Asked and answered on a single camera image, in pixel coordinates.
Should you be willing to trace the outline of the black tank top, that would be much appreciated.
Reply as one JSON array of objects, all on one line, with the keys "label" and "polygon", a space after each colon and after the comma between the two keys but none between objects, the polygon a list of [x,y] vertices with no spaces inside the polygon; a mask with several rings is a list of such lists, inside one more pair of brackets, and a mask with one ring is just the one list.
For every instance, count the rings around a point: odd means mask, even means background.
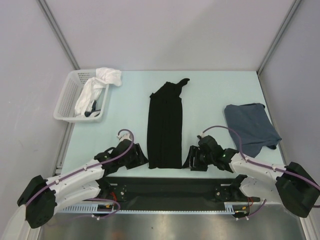
[{"label": "black tank top", "polygon": [[183,104],[180,94],[189,79],[166,82],[152,93],[148,111],[147,155],[150,169],[182,168]]}]

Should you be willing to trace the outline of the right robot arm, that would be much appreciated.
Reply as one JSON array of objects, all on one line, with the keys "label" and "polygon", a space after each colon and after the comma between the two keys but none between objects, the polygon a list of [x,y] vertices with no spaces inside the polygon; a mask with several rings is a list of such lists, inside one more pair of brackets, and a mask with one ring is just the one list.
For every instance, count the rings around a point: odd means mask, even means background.
[{"label": "right robot arm", "polygon": [[232,148],[223,149],[210,135],[199,136],[190,146],[184,169],[205,172],[209,165],[237,174],[231,196],[242,201],[257,197],[282,204],[289,212],[306,218],[320,196],[320,186],[298,163],[289,165],[256,161]]}]

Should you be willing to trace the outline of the blue tank top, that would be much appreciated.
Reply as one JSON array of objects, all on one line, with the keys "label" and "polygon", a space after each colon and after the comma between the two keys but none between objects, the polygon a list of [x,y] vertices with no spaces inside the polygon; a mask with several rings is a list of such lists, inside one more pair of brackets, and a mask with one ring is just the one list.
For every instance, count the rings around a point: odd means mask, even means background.
[{"label": "blue tank top", "polygon": [[255,158],[263,147],[275,150],[282,140],[262,103],[229,104],[224,117],[227,127],[232,129],[229,133],[236,148],[242,147],[243,153],[250,157]]}]

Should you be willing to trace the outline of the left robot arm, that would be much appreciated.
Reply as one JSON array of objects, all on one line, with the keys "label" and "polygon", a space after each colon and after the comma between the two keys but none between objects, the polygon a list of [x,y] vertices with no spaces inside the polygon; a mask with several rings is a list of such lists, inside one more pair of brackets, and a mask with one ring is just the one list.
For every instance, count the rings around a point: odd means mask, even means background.
[{"label": "left robot arm", "polygon": [[78,202],[98,198],[105,200],[113,188],[106,177],[119,168],[133,169],[148,162],[140,145],[125,139],[116,147],[98,153],[71,173],[31,179],[17,201],[26,207],[25,220],[32,229],[46,224],[58,211]]}]

